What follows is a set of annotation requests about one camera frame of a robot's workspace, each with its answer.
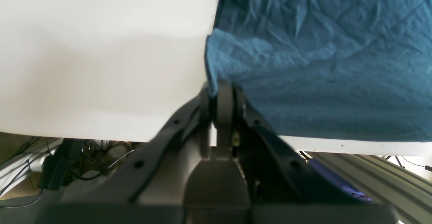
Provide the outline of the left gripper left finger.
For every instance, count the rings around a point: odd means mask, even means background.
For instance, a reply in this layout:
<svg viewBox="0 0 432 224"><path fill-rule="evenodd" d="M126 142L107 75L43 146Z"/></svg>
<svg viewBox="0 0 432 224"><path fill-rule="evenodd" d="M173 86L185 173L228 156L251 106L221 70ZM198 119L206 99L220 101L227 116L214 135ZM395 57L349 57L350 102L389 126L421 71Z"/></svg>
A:
<svg viewBox="0 0 432 224"><path fill-rule="evenodd" d="M184 224L183 194L189 168L181 156L191 153L188 144L210 125L206 85L180 107L146 145L139 148L106 182L72 201L51 205L36 219L37 224Z"/></svg>

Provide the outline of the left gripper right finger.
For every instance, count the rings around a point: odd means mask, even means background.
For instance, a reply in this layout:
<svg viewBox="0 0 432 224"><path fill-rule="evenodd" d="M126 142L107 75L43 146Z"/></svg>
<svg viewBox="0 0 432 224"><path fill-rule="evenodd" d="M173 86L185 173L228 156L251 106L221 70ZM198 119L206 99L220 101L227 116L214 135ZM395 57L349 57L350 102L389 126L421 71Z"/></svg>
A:
<svg viewBox="0 0 432 224"><path fill-rule="evenodd" d="M352 198L285 143L243 91L218 82L216 159L239 163L249 224L396 224L388 206Z"/></svg>

